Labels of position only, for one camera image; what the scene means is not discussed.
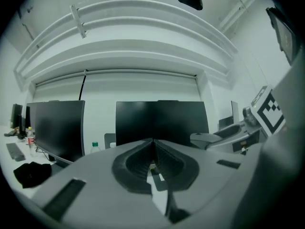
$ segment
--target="black rubber pad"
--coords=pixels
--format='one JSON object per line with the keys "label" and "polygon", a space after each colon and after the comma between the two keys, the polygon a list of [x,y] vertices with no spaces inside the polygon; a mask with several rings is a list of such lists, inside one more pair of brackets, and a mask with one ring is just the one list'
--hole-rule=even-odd
{"label": "black rubber pad", "polygon": [[55,220],[60,220],[77,195],[85,186],[81,180],[71,180],[44,208],[43,211]]}
{"label": "black rubber pad", "polygon": [[151,186],[146,180],[152,161],[155,161],[172,191],[188,189],[199,174],[196,160],[152,139],[117,156],[112,172],[115,179],[129,192],[151,194]]}
{"label": "black rubber pad", "polygon": [[217,161],[218,164],[222,165],[222,166],[227,166],[233,169],[238,169],[240,166],[240,163],[235,163],[235,162],[231,162],[231,161],[227,161],[227,160],[218,160]]}

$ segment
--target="monitor stand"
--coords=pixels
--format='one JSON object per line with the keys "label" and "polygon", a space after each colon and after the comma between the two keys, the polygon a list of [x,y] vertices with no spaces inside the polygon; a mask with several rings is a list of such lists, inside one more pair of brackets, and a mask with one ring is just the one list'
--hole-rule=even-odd
{"label": "monitor stand", "polygon": [[52,176],[63,170],[65,167],[67,167],[69,164],[62,162],[60,160],[56,159],[56,163],[51,165],[52,169]]}

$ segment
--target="desk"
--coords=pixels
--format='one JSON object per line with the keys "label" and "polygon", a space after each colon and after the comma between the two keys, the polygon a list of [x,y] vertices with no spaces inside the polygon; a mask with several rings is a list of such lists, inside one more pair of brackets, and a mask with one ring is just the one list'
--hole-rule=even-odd
{"label": "desk", "polygon": [[[28,198],[32,198],[35,192],[39,189],[39,186],[34,188],[22,188],[22,185],[17,181],[13,171],[17,169],[19,166],[36,162],[38,164],[54,164],[55,162],[50,162],[43,153],[37,153],[36,157],[32,157],[30,154],[29,146],[26,145],[27,142],[20,142],[17,136],[5,137],[4,133],[10,132],[11,129],[7,126],[0,125],[0,164],[4,177],[6,178],[10,187],[20,193],[24,194]],[[11,158],[9,151],[6,147],[7,143],[16,143],[18,148],[23,152],[25,156],[25,160],[23,161],[15,161]]]}

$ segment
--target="black monitor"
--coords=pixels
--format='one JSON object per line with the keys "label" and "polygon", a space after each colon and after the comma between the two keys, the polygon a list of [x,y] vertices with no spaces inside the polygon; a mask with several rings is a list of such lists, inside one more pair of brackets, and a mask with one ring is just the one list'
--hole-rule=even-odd
{"label": "black monitor", "polygon": [[192,146],[190,135],[209,133],[203,102],[117,102],[116,144],[155,138]]}
{"label": "black monitor", "polygon": [[10,118],[10,127],[16,128],[19,126],[19,118],[22,114],[22,105],[13,104],[13,108],[11,111],[11,118]]}
{"label": "black monitor", "polygon": [[221,120],[219,120],[219,127],[218,127],[218,129],[222,130],[222,129],[224,129],[227,126],[232,125],[232,124],[234,124],[233,116],[221,119]]}
{"label": "black monitor", "polygon": [[219,120],[219,127],[218,127],[219,131],[228,127],[229,125],[238,124],[240,122],[238,103],[231,101],[231,106],[232,106],[232,116]]}
{"label": "black monitor", "polygon": [[25,117],[25,127],[32,127],[35,130],[36,123],[36,108],[39,103],[28,103]]}
{"label": "black monitor", "polygon": [[36,145],[59,161],[72,163],[84,156],[85,101],[38,103]]}

